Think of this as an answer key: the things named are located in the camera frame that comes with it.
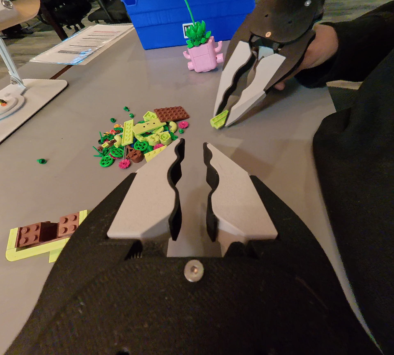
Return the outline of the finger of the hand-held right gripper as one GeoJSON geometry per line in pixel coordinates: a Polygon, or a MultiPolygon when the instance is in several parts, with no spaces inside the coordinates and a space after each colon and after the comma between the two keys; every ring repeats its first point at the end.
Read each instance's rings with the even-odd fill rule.
{"type": "Polygon", "coordinates": [[[255,57],[248,41],[231,41],[229,43],[215,99],[214,116],[224,110],[240,77],[251,69],[254,61],[255,57]]]}
{"type": "Polygon", "coordinates": [[[242,91],[239,100],[229,111],[226,126],[230,126],[236,122],[248,112],[262,96],[265,96],[265,87],[278,71],[285,58],[286,57],[275,53],[260,60],[256,67],[253,81],[242,91]]]}

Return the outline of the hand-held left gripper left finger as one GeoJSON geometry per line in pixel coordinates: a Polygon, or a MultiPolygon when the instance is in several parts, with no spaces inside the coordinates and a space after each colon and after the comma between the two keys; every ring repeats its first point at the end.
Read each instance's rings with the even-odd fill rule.
{"type": "Polygon", "coordinates": [[[111,239],[138,239],[168,246],[182,224],[176,183],[182,176],[185,140],[174,141],[152,158],[135,177],[107,232],[111,239]]]}

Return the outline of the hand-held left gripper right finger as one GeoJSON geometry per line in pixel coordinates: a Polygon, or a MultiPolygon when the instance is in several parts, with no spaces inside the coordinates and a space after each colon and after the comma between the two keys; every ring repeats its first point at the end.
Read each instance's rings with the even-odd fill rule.
{"type": "Polygon", "coordinates": [[[233,242],[271,240],[278,235],[247,171],[210,143],[204,143],[206,182],[211,187],[206,211],[210,239],[226,252],[233,242]]]}

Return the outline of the lime curved brick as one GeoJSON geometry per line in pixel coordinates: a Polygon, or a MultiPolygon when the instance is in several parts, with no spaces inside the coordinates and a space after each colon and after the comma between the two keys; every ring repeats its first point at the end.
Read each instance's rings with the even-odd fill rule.
{"type": "Polygon", "coordinates": [[[228,113],[229,113],[228,110],[224,110],[221,113],[219,113],[218,115],[214,116],[212,119],[210,119],[210,125],[214,129],[217,129],[217,130],[224,127],[226,120],[227,120],[228,113]]]}
{"type": "Polygon", "coordinates": [[[166,149],[167,146],[162,145],[159,148],[153,149],[152,151],[148,151],[144,154],[146,162],[149,162],[152,158],[157,156],[161,151],[166,149]]]}

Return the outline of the long lime toy plate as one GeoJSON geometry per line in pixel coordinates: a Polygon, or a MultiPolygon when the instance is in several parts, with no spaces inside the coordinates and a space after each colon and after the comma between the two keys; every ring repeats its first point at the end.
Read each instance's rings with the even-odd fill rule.
{"type": "Polygon", "coordinates": [[[130,145],[134,141],[134,119],[124,122],[123,125],[123,136],[122,136],[122,146],[130,145]]]}

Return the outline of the brown toy plate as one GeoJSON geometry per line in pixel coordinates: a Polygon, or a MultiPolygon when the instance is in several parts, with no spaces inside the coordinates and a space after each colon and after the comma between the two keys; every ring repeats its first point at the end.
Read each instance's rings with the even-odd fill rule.
{"type": "Polygon", "coordinates": [[[154,109],[160,122],[183,121],[190,116],[182,106],[154,109]]]}

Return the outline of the lime brick box with brown bricks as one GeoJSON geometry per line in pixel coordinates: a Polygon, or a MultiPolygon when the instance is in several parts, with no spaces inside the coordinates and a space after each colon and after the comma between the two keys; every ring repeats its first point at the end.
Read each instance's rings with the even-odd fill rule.
{"type": "Polygon", "coordinates": [[[49,263],[55,262],[69,238],[86,219],[90,210],[60,217],[59,222],[38,222],[11,229],[6,249],[9,262],[49,253],[49,263]]]}

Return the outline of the person's right hand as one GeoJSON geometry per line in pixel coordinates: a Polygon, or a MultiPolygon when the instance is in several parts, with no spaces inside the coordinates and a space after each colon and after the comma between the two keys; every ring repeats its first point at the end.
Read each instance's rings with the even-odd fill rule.
{"type": "Polygon", "coordinates": [[[303,61],[300,65],[284,80],[274,85],[276,90],[282,91],[287,80],[293,78],[297,73],[317,67],[329,60],[338,49],[338,37],[332,26],[325,24],[315,24],[313,27],[315,37],[308,45],[303,61]]]}

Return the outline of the green toy flower stem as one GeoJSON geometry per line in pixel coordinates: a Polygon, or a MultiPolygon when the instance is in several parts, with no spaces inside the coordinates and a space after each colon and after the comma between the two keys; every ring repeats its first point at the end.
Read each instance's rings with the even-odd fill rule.
{"type": "Polygon", "coordinates": [[[184,2],[189,11],[192,21],[192,24],[186,28],[186,32],[185,32],[188,38],[186,41],[187,47],[188,48],[199,47],[208,42],[209,38],[211,37],[211,31],[206,30],[206,24],[204,21],[195,22],[188,0],[184,0],[184,2]]]}

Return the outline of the pile of small toy bricks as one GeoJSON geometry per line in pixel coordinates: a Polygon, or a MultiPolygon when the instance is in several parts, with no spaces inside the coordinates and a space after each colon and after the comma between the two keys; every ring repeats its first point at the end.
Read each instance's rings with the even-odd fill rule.
{"type": "MultiPolygon", "coordinates": [[[[137,118],[133,113],[134,118],[130,118],[131,110],[125,112],[128,115],[126,121],[134,119],[134,126],[145,122],[143,116],[137,118]]],[[[165,126],[140,135],[134,133],[133,143],[126,146],[121,145],[125,121],[116,120],[115,123],[111,122],[111,128],[108,131],[100,132],[98,146],[93,147],[96,152],[95,157],[100,159],[99,165],[104,168],[116,164],[120,169],[127,169],[133,163],[146,162],[144,154],[162,145],[169,147],[175,143],[188,128],[188,120],[189,118],[183,121],[166,122],[165,126]]]]}

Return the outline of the blue storage bin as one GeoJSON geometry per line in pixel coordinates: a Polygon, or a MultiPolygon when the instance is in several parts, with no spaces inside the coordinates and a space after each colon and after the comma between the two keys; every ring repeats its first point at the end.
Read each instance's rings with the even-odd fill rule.
{"type": "MultiPolygon", "coordinates": [[[[187,0],[195,21],[204,21],[216,42],[230,40],[255,0],[187,0]]],[[[185,46],[192,20],[184,0],[122,0],[145,50],[185,46]]]]}

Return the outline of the person's black clothing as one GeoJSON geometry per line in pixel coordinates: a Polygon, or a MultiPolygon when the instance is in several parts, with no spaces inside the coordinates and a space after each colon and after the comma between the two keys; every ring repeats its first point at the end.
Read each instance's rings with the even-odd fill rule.
{"type": "Polygon", "coordinates": [[[394,352],[394,52],[354,104],[327,116],[313,139],[332,231],[365,322],[394,352]]]}

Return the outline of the laminated instruction sheet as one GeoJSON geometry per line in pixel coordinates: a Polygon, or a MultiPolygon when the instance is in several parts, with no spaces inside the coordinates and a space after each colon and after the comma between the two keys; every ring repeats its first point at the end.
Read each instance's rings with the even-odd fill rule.
{"type": "Polygon", "coordinates": [[[84,65],[134,29],[132,24],[96,24],[86,27],[32,58],[30,62],[84,65]]]}

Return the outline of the white adjustable stand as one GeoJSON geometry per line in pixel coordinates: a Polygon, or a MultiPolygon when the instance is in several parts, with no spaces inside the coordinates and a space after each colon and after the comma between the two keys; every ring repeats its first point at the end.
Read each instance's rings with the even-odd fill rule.
{"type": "MultiPolygon", "coordinates": [[[[1,30],[35,17],[40,0],[0,0],[1,30]]],[[[0,52],[7,66],[10,83],[1,89],[0,141],[28,121],[37,111],[61,93],[68,83],[59,79],[22,79],[6,44],[1,39],[0,52]]]]}

